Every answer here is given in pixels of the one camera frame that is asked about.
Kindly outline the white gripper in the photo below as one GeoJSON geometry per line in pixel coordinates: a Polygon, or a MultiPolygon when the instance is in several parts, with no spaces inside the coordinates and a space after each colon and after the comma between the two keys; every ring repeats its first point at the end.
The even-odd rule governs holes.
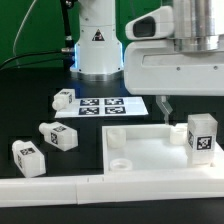
{"type": "Polygon", "coordinates": [[[156,104],[172,125],[167,95],[224,96],[224,41],[215,51],[178,53],[172,40],[137,41],[125,51],[124,81],[131,94],[160,95],[156,104]]]}

